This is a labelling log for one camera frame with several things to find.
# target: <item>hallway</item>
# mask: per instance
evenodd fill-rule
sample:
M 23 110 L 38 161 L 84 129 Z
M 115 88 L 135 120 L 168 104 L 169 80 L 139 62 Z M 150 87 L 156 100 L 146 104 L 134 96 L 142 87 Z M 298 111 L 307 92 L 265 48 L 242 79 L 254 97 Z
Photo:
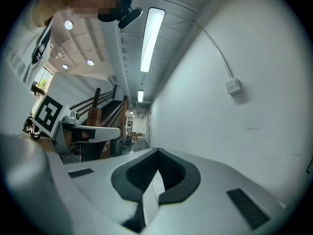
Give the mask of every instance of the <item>hallway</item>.
M 123 149 L 121 155 L 127 155 L 148 148 L 149 147 L 146 143 L 146 138 L 138 137 L 137 141 L 134 144 L 128 145 L 126 148 Z

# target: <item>fluorescent light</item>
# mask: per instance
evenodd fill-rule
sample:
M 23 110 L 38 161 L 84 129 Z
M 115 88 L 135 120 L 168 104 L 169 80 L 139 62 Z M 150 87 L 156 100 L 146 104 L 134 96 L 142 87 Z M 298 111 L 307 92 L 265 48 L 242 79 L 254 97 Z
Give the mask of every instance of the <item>fluorescent light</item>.
M 73 22 L 72 22 L 72 21 L 69 21 L 69 20 L 67 20 L 67 21 L 64 23 L 65 28 L 68 29 L 68 30 L 73 29 L 73 25 L 74 25 Z
M 143 90 L 138 90 L 138 102 L 141 103 L 143 100 Z
M 164 16 L 164 10 L 150 8 L 148 11 L 141 51 L 140 70 L 143 72 L 149 71 L 152 54 L 156 46 L 157 36 L 160 31 Z
M 88 60 L 88 61 L 87 61 L 87 64 L 93 66 L 93 65 L 94 65 L 94 62 L 93 62 L 93 60 Z

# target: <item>person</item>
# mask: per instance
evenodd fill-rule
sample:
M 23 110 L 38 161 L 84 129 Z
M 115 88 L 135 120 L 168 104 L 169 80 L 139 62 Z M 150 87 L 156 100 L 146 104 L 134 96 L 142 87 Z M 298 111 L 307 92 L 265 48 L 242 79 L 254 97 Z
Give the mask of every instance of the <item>person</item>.
M 28 90 L 30 93 L 30 87 L 37 73 L 49 58 L 51 26 L 56 13 L 69 9 L 73 14 L 81 17 L 97 18 L 98 14 L 109 15 L 122 8 L 127 9 L 130 3 L 131 0 L 32 0 L 17 19 L 3 45 L 0 56 L 3 68 L 0 74 L 1 89 L 18 91 L 21 98 L 28 97 L 25 91 Z M 33 103 L 32 100 L 20 102 L 14 96 L 8 95 L 0 99 L 0 104 L 3 105 L 0 114 L 0 132 L 20 133 L 22 122 L 27 118 Z M 82 135 L 83 138 L 88 138 L 87 133 L 83 132 Z M 70 131 L 65 132 L 65 138 L 68 146 L 71 146 Z M 41 145 L 46 150 L 53 148 L 45 141 L 41 142 Z

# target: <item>black vent grille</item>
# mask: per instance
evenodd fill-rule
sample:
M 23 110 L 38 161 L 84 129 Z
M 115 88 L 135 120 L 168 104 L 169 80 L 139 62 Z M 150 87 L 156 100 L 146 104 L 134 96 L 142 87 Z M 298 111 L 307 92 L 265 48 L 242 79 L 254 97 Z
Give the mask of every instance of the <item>black vent grille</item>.
M 241 189 L 230 190 L 227 195 L 253 230 L 269 221 L 269 217 Z

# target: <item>ceiling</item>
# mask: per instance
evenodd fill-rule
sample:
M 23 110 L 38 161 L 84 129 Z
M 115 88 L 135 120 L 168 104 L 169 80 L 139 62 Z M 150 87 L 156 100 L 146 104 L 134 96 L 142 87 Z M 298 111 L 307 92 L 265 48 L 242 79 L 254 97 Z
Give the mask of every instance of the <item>ceiling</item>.
M 73 29 L 67 30 L 66 20 L 73 22 Z M 94 65 L 87 64 L 93 60 Z M 106 46 L 97 19 L 81 18 L 70 11 L 62 11 L 53 16 L 51 30 L 51 52 L 48 67 L 56 71 L 79 74 L 108 80 L 114 75 Z
M 131 98 L 131 108 L 150 107 L 154 93 L 165 75 L 167 68 L 175 53 L 180 47 L 187 32 L 192 27 L 192 22 L 205 8 L 209 0 L 133 0 L 132 8 L 141 7 L 143 13 L 125 29 L 115 34 L 117 49 L 108 51 L 110 59 L 119 55 L 119 62 L 112 62 L 124 94 Z M 148 10 L 151 7 L 166 11 L 156 47 L 152 56 L 151 66 L 148 73 L 140 71 L 141 50 L 144 36 L 145 23 Z M 112 42 L 112 34 L 104 31 L 108 27 L 102 27 L 104 42 Z M 143 104 L 137 103 L 138 90 L 144 90 Z

